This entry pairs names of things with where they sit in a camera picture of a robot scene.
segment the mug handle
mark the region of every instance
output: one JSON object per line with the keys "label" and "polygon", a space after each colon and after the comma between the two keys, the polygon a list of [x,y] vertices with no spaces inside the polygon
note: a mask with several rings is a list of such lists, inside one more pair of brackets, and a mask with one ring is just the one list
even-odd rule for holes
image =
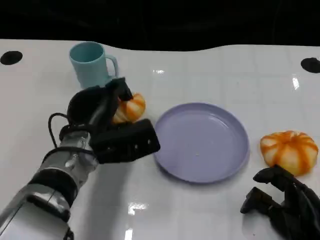
{"label": "mug handle", "polygon": [[106,54],[105,58],[110,59],[112,61],[113,66],[114,66],[114,75],[117,78],[119,76],[119,67],[118,67],[117,59],[114,56],[109,55],[109,54]]}

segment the orange and white toy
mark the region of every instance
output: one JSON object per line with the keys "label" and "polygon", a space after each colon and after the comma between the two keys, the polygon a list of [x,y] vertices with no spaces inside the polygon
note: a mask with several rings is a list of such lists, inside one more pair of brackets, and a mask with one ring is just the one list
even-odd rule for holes
{"label": "orange and white toy", "polygon": [[295,176],[309,172],[317,162],[318,147],[303,132],[275,132],[260,140],[264,161],[270,167],[279,165]]}
{"label": "orange and white toy", "polygon": [[129,101],[120,101],[119,107],[113,116],[113,122],[124,123],[124,122],[135,122],[146,109],[146,101],[140,93],[135,93],[133,98]]}

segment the white table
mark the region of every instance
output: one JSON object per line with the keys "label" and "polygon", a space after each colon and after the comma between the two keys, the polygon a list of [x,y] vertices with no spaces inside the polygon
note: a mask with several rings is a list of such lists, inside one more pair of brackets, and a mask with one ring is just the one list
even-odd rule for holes
{"label": "white table", "polygon": [[[0,55],[22,60],[0,64],[0,209],[36,172],[53,148],[47,121],[66,112],[80,90],[69,61],[75,41],[0,40]],[[155,122],[168,108],[206,102],[234,113],[250,138],[248,164],[217,184],[190,185],[163,174],[152,156],[130,164],[101,165],[72,206],[77,240],[276,240],[267,218],[244,216],[245,195],[258,186],[276,201],[284,194],[252,177],[266,165],[258,143],[275,131],[310,134],[320,146],[320,75],[300,62],[320,47],[230,45],[195,52],[150,52],[105,46],[120,75],[147,102]],[[63,119],[54,121],[58,134]],[[320,165],[299,179],[320,194]]]}

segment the cable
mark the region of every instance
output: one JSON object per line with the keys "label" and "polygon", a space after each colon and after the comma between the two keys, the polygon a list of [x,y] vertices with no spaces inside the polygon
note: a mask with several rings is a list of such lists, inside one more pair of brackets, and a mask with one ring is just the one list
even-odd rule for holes
{"label": "cable", "polygon": [[52,140],[52,142],[53,142],[54,148],[57,148],[58,145],[57,145],[55,136],[54,136],[54,134],[53,134],[53,132],[52,132],[52,126],[51,126],[52,119],[53,119],[55,116],[64,117],[65,119],[68,120],[69,123],[71,123],[72,120],[71,120],[66,114],[63,114],[63,113],[60,113],[60,112],[55,112],[55,113],[53,113],[53,114],[50,115],[50,117],[49,117],[49,119],[48,119],[48,129],[49,129],[50,137],[51,137],[51,140]]}
{"label": "cable", "polygon": [[80,147],[76,147],[76,146],[60,146],[58,147],[57,145],[57,142],[56,142],[56,139],[55,139],[55,136],[52,132],[52,119],[55,117],[55,116],[60,116],[60,117],[63,117],[65,119],[68,120],[69,122],[69,126],[73,123],[72,119],[70,117],[68,117],[66,114],[63,114],[63,113],[60,113],[60,112],[55,112],[53,114],[50,115],[49,119],[48,119],[48,129],[49,129],[49,133],[50,133],[50,137],[51,137],[51,140],[53,142],[53,145],[54,145],[54,149],[52,149],[51,151],[49,151],[43,158],[42,160],[42,163],[45,162],[45,160],[52,154],[54,153],[57,153],[57,152],[73,152],[73,153],[83,153],[83,154],[89,154],[89,155],[92,155],[94,157],[95,154],[93,151],[90,151],[90,150],[86,150],[86,149],[83,149],[83,148],[80,148]]}
{"label": "cable", "polygon": [[89,154],[93,157],[96,157],[96,155],[94,154],[93,151],[90,150],[86,150],[80,147],[76,147],[76,146],[60,146],[60,147],[56,147],[54,149],[52,149],[51,151],[49,151],[43,158],[42,163],[45,162],[45,160],[52,154],[57,153],[57,152],[73,152],[73,153],[82,153],[82,154]]}

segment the robotic hand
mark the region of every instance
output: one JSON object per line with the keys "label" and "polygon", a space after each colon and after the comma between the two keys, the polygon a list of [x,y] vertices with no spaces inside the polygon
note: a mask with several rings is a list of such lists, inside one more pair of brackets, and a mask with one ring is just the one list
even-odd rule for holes
{"label": "robotic hand", "polygon": [[271,183],[284,192],[284,202],[254,187],[246,196],[240,212],[257,210],[270,218],[272,227],[288,240],[320,239],[320,200],[313,190],[279,166],[265,168],[253,178],[258,183]]}
{"label": "robotic hand", "polygon": [[[117,78],[105,87],[78,92],[67,115],[51,115],[49,131],[55,148],[0,215],[0,240],[73,240],[70,208],[89,173],[98,164],[132,162],[160,149],[148,119],[113,124],[119,99],[131,98],[125,79]],[[59,147],[51,130],[54,116],[69,122],[60,131]]]}

